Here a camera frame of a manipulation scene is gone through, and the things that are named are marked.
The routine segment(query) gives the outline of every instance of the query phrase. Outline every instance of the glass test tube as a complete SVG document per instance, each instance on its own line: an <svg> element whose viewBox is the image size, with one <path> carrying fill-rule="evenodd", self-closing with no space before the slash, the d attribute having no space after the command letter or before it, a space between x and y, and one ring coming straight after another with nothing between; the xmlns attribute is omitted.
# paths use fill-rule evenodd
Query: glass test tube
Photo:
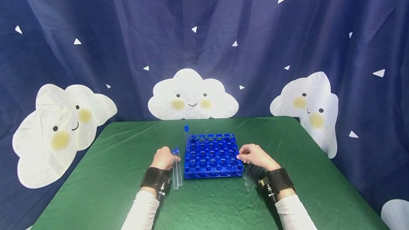
<svg viewBox="0 0 409 230"><path fill-rule="evenodd" d="M179 189L179 184L178 184L178 165L176 164L177 162L173 162L173 173L172 173L172 177L173 177L173 190L177 191Z"/></svg>
<svg viewBox="0 0 409 230"><path fill-rule="evenodd" d="M186 152L190 153L190 141L187 140L189 137L189 126L185 125L185 144L186 144Z"/></svg>
<svg viewBox="0 0 409 230"><path fill-rule="evenodd" d="M178 150L178 149L176 149L175 155L176 155L177 157L180 157L180 153L179 153L179 150ZM182 185L182 180L181 180L180 162L176 162L176 170L177 170L177 173L178 173L178 174L177 174L178 187L181 187L181 185Z"/></svg>
<svg viewBox="0 0 409 230"><path fill-rule="evenodd" d="M253 165L252 163L249 163L249 164L247 165L247 168L246 168L246 170L244 171L244 174L243 174L243 176L242 176L243 180L246 180L246 179L247 179L248 174L250 173L250 171L251 171L251 169L252 169L253 167L254 167L254 165Z"/></svg>
<svg viewBox="0 0 409 230"><path fill-rule="evenodd" d="M253 187L256 184L258 176L263 171L263 168L260 166L254 166L250 172L250 175L247 177L246 182L244 183L246 193L250 193Z"/></svg>

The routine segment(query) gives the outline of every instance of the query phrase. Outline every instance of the hand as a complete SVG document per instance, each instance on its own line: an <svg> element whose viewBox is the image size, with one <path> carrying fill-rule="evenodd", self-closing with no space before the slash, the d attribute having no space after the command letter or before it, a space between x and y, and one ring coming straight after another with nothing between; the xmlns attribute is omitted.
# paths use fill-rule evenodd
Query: hand
<svg viewBox="0 0 409 230"><path fill-rule="evenodd" d="M243 145L236 158L242 160L243 163L252 163L253 165L263 167L266 171L274 171L281 168L273 158L256 144Z"/></svg>
<svg viewBox="0 0 409 230"><path fill-rule="evenodd" d="M180 157L172 155L169 147L162 147L156 151L150 167L155 167L161 170L170 170L173 162L179 162Z"/></svg>

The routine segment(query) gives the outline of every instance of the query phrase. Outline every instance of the table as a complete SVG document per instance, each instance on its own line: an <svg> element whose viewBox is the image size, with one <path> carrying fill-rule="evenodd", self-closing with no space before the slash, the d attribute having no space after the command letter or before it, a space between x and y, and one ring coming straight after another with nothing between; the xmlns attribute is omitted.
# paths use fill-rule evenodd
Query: table
<svg viewBox="0 0 409 230"><path fill-rule="evenodd" d="M96 139L32 230L119 230L156 150L190 133L234 133L285 167L318 229L388 229L291 117L114 122ZM185 180L166 195L155 230L281 229L275 207L243 180Z"/></svg>

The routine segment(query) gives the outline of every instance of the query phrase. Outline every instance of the cartoon cloud face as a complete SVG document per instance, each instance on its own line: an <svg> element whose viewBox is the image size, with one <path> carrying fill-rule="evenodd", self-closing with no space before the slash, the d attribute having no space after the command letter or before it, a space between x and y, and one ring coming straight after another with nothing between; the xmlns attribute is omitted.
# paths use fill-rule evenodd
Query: cartoon cloud face
<svg viewBox="0 0 409 230"><path fill-rule="evenodd" d="M75 154L94 141L97 126L117 112L113 101L83 85L62 90L43 85L36 110L20 124L13 136L14 152L20 157L17 173L28 188L40 188L59 179Z"/></svg>
<svg viewBox="0 0 409 230"><path fill-rule="evenodd" d="M391 230L409 229L409 202L401 199L387 201L381 210L381 219Z"/></svg>
<svg viewBox="0 0 409 230"><path fill-rule="evenodd" d="M271 114L299 117L302 127L328 155L337 154L338 97L324 72L289 82L270 104Z"/></svg>
<svg viewBox="0 0 409 230"><path fill-rule="evenodd" d="M239 104L216 79L203 80L193 69L181 69L153 87L148 109L162 120L232 117Z"/></svg>
<svg viewBox="0 0 409 230"><path fill-rule="evenodd" d="M335 124L338 117L338 97L324 91L311 92L306 109L300 117L301 126L328 155L337 154Z"/></svg>
<svg viewBox="0 0 409 230"><path fill-rule="evenodd" d="M314 90L331 92L330 82L324 72L316 72L286 84L281 95L270 104L271 114L300 117L304 114L307 99Z"/></svg>

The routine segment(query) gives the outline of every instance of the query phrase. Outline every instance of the dark blue backdrop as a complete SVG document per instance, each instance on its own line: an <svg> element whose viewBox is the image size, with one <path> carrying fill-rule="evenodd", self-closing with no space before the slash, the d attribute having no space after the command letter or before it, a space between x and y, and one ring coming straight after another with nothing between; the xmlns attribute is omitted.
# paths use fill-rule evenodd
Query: dark blue backdrop
<svg viewBox="0 0 409 230"><path fill-rule="evenodd" d="M377 213L409 201L409 0L277 2L0 0L1 229L32 225L84 155L46 187L19 182L11 139L42 85L107 95L110 122L154 120L153 86L183 68L220 80L234 117L269 116L284 85L325 72L339 98L333 162Z"/></svg>

